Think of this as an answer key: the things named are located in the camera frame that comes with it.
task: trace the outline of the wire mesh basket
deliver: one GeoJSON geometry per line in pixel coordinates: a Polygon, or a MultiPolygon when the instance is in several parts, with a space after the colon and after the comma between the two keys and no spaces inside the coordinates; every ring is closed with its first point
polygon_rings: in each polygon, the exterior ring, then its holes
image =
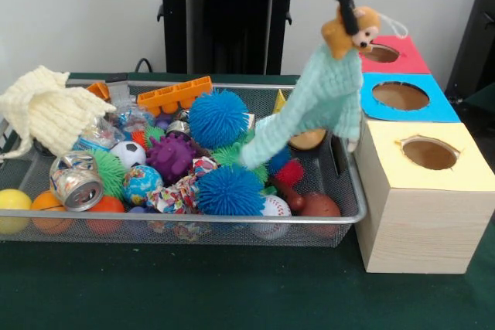
{"type": "MultiPolygon", "coordinates": [[[[69,85],[88,85],[69,80],[69,85]]],[[[129,82],[131,94],[140,94],[164,82],[129,82]]],[[[219,90],[238,94],[256,119],[271,114],[278,89],[289,95],[293,86],[215,84],[219,90]]],[[[0,149],[15,147],[16,134],[8,124],[0,123],[0,149]]],[[[27,223],[17,233],[0,234],[0,240],[50,241],[78,243],[195,243],[218,245],[325,246],[336,247],[353,223],[364,218],[366,199],[352,156],[340,139],[327,135],[312,151],[294,151],[305,169],[304,179],[295,190],[304,195],[321,192],[340,208],[341,217],[302,216],[204,216],[134,213],[43,212],[0,209],[2,223],[27,223]],[[283,236],[266,240],[253,230],[275,228],[283,236]],[[332,233],[317,233],[326,229],[332,233]]],[[[49,170],[54,158],[32,148],[21,158],[0,165],[0,189],[20,189],[31,199],[49,189],[49,170]]]]}

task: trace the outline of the yellow box top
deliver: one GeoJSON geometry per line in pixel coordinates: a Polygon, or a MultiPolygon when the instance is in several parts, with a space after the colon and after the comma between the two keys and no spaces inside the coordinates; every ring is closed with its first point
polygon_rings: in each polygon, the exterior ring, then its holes
{"type": "Polygon", "coordinates": [[[495,191],[495,175],[464,124],[368,125],[392,188],[495,191]]]}

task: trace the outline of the orange dog head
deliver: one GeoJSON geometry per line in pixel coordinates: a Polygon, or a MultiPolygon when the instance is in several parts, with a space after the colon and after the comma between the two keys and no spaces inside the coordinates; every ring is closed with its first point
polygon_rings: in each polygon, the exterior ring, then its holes
{"type": "Polygon", "coordinates": [[[373,9],[357,7],[354,15],[360,30],[354,36],[347,35],[340,8],[337,9],[337,17],[322,27],[323,38],[336,60],[344,58],[352,48],[363,53],[371,52],[373,46],[370,43],[380,32],[380,15],[373,9]]]}

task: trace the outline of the cardboard box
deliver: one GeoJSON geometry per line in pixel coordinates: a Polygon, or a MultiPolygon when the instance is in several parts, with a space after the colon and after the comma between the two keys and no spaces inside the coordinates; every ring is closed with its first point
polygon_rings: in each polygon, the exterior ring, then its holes
{"type": "Polygon", "coordinates": [[[423,73],[430,70],[410,36],[378,36],[374,50],[362,55],[364,73],[423,73]]]}
{"type": "Polygon", "coordinates": [[[367,272],[462,274],[495,208],[495,175],[462,123],[364,120],[367,272]]]}
{"type": "Polygon", "coordinates": [[[432,75],[365,73],[361,107],[380,120],[459,122],[432,75]]]}

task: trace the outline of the blue spiky ball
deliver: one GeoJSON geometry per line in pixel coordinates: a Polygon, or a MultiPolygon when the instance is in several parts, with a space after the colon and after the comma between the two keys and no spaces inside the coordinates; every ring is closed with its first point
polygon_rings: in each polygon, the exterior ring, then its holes
{"type": "Polygon", "coordinates": [[[232,145],[248,129],[248,123],[248,108],[229,90],[203,94],[189,110],[194,141],[210,150],[232,145]]]}
{"type": "Polygon", "coordinates": [[[251,171],[239,165],[222,166],[197,183],[198,210],[215,216],[260,216],[265,199],[263,185],[251,171]]]}
{"type": "Polygon", "coordinates": [[[291,150],[285,146],[277,155],[268,162],[268,174],[275,175],[282,169],[291,159],[291,150]]]}

